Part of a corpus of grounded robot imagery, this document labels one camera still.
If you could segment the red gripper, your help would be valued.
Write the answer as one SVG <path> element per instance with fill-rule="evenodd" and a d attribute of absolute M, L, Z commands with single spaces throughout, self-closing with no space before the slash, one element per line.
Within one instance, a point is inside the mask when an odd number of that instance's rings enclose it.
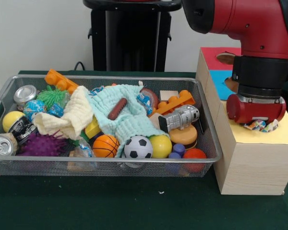
<path fill-rule="evenodd" d="M 226 101 L 226 111 L 228 118 L 239 124 L 255 120 L 263 120 L 269 124 L 284 117 L 286 102 L 282 97 L 268 100 L 232 94 Z"/>

